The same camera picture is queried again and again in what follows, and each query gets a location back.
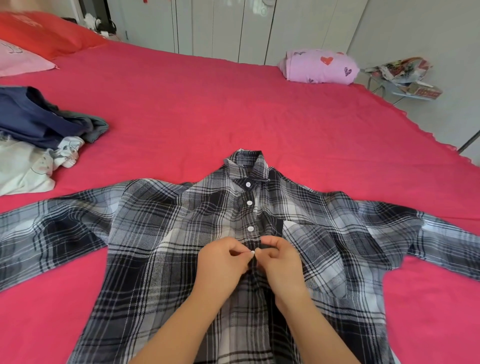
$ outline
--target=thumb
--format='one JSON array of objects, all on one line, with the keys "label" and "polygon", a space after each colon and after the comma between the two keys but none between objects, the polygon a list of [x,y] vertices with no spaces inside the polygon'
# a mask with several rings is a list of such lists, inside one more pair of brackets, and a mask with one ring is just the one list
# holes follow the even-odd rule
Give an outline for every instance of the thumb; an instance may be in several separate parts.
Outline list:
[{"label": "thumb", "polygon": [[253,254],[251,251],[247,253],[241,253],[235,257],[238,265],[242,269],[242,273],[245,273],[248,270],[248,263],[253,259]]},{"label": "thumb", "polygon": [[266,254],[265,252],[262,252],[260,248],[255,249],[255,258],[257,258],[258,263],[267,270],[268,264],[270,263],[271,257]]}]

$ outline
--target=forearm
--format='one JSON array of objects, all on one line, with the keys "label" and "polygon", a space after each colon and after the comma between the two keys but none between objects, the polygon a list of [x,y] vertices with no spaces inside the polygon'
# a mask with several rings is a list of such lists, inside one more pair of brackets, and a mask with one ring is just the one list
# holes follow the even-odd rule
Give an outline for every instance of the forearm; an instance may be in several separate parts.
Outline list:
[{"label": "forearm", "polygon": [[191,364],[220,307],[202,294],[189,298],[167,320],[130,364]]},{"label": "forearm", "polygon": [[359,364],[310,298],[281,311],[305,364]]}]

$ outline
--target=shirt pocket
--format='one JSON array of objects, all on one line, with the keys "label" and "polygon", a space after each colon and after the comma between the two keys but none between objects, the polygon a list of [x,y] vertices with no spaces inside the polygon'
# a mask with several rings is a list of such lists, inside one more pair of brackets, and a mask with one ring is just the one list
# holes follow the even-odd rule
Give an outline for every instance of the shirt pocket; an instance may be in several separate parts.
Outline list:
[{"label": "shirt pocket", "polygon": [[309,289],[339,298],[347,295],[344,261],[324,227],[283,220],[282,237],[299,252]]}]

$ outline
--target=pink blanket with hearts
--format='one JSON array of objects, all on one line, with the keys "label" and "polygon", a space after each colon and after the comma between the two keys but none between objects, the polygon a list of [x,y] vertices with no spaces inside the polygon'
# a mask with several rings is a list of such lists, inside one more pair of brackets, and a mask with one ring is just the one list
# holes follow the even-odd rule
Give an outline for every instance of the pink blanket with hearts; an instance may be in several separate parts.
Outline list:
[{"label": "pink blanket with hearts", "polygon": [[323,49],[291,50],[278,67],[287,80],[307,84],[349,85],[360,71],[346,54]]}]

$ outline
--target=hand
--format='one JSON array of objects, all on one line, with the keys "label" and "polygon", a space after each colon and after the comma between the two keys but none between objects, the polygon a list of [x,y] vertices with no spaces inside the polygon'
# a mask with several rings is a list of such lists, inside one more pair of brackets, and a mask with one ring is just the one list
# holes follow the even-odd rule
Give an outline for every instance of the hand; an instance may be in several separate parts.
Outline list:
[{"label": "hand", "polygon": [[234,238],[205,245],[198,253],[192,295],[208,297],[209,303],[219,310],[248,270],[252,258],[252,251]]},{"label": "hand", "polygon": [[276,236],[262,236],[262,243],[273,248],[255,250],[257,266],[264,270],[268,284],[275,294],[275,303],[283,314],[292,306],[310,300],[300,256],[285,239]]}]

